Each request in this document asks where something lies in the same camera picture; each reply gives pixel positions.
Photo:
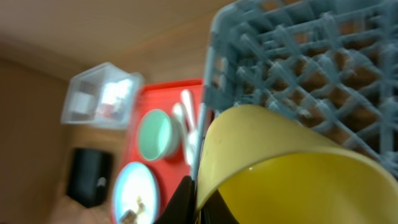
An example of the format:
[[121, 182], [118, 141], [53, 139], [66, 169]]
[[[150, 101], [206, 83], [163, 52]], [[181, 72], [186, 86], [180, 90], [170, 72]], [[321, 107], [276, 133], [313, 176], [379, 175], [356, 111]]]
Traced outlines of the red snack wrapper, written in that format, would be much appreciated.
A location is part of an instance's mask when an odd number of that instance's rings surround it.
[[119, 111], [115, 105], [101, 104], [96, 110], [96, 117], [100, 119], [118, 119]]

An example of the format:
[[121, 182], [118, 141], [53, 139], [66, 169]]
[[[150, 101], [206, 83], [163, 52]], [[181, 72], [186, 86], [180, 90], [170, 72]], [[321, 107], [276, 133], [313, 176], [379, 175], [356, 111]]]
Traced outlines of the yellow plastic cup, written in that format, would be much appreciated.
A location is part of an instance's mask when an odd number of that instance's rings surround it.
[[256, 105], [207, 130], [196, 212], [218, 190], [239, 223], [396, 223], [397, 181], [376, 161]]

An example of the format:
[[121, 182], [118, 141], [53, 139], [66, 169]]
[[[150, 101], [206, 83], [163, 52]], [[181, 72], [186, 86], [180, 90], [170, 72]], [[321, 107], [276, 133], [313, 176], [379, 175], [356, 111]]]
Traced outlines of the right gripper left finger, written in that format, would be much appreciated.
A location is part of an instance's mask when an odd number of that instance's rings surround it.
[[194, 223], [195, 181], [188, 175], [181, 179], [164, 212], [154, 224]]

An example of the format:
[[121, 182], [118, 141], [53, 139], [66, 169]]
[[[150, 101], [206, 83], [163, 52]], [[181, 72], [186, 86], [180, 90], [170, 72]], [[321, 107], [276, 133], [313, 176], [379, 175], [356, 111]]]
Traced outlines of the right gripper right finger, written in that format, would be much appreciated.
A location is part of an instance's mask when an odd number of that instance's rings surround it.
[[238, 224], [220, 192], [216, 190], [200, 212], [201, 224]]

